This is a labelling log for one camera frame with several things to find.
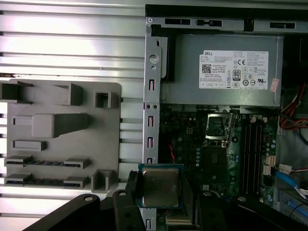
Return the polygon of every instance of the green circuit board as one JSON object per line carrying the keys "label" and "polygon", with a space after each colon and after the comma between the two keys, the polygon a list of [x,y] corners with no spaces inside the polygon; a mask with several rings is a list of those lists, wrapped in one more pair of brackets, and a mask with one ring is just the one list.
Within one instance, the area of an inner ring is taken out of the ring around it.
{"label": "green circuit board", "polygon": [[205,146],[207,112],[177,112],[161,109],[160,133],[173,149],[177,164],[194,174],[202,190],[222,196],[239,194],[241,127],[237,122],[227,148]]}
{"label": "green circuit board", "polygon": [[[276,156],[277,128],[277,119],[269,117],[268,122],[263,128],[261,168],[267,165],[267,156]],[[275,178],[273,176],[261,175],[259,193],[263,203],[269,206],[273,206],[274,181]]]}
{"label": "green circuit board", "polygon": [[[255,189],[252,193],[249,191],[249,194],[260,195],[264,203],[272,205],[274,178],[263,176],[262,171],[266,165],[266,157],[275,155],[277,118],[266,117],[264,122],[262,116],[257,116],[257,122],[251,125],[253,115],[240,115],[234,122],[232,138],[227,147],[207,146],[205,133],[209,113],[212,112],[198,109],[189,112],[172,105],[163,105],[159,139],[160,152],[164,154],[162,159],[166,163],[172,163],[171,146],[175,163],[184,164],[185,171],[195,176],[202,190],[216,191],[221,196],[247,193],[243,188],[252,186],[243,186],[243,175],[257,174],[259,181],[254,184]],[[251,140],[242,141],[243,130],[247,124],[251,127]],[[223,132],[221,123],[215,122],[213,126],[212,133]],[[253,135],[258,137],[258,143],[255,145],[253,143],[257,137],[254,138]],[[257,171],[253,173],[243,169],[243,164],[247,164],[243,160],[245,145],[250,145],[251,149],[259,149],[256,154],[259,155],[260,162],[257,163],[256,160]]]}

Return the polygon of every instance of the screw hole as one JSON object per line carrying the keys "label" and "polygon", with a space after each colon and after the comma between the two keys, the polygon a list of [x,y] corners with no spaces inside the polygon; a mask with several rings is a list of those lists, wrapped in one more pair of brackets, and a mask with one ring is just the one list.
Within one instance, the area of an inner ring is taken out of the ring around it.
{"label": "screw hole", "polygon": [[133,231],[133,230],[134,230],[134,226],[128,225],[128,226],[127,226],[127,230],[128,230],[128,231]]}

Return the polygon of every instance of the white connector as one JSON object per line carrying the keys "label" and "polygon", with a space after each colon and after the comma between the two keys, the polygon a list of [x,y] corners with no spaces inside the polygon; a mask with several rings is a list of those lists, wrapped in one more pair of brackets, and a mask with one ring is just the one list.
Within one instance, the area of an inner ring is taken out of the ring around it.
{"label": "white connector", "polygon": [[266,162],[267,165],[269,166],[275,166],[276,164],[276,156],[270,155],[266,157]]}
{"label": "white connector", "polygon": [[270,166],[263,165],[263,175],[269,176],[270,175]]}
{"label": "white connector", "polygon": [[292,172],[292,166],[279,164],[278,171],[290,174]]}

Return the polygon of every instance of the sticker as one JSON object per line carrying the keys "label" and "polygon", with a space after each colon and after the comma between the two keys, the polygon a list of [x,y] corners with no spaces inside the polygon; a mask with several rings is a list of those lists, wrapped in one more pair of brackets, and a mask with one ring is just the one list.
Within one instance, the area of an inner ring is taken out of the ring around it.
{"label": "sticker", "polygon": [[277,78],[273,78],[273,81],[271,82],[270,85],[270,91],[271,92],[276,92],[277,88],[278,88],[278,84],[279,84],[279,79]]}
{"label": "sticker", "polygon": [[203,51],[199,88],[267,90],[268,72],[267,51]]}

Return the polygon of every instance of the silver metal surface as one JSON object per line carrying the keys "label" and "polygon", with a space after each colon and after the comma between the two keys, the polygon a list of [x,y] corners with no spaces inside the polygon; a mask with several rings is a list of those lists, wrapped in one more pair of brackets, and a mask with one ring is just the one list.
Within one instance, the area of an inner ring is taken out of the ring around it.
{"label": "silver metal surface", "polygon": [[[123,99],[119,179],[127,180],[142,162],[144,6],[21,3],[0,1],[5,11],[0,16],[0,73],[25,79],[118,82]],[[91,191],[4,186],[6,114],[6,104],[0,103],[0,230],[19,231]],[[118,189],[125,185],[119,183]],[[98,196],[103,199],[106,194]]]}
{"label": "silver metal surface", "polygon": [[91,200],[93,200],[93,197],[91,196],[85,198],[85,201],[91,201]]}

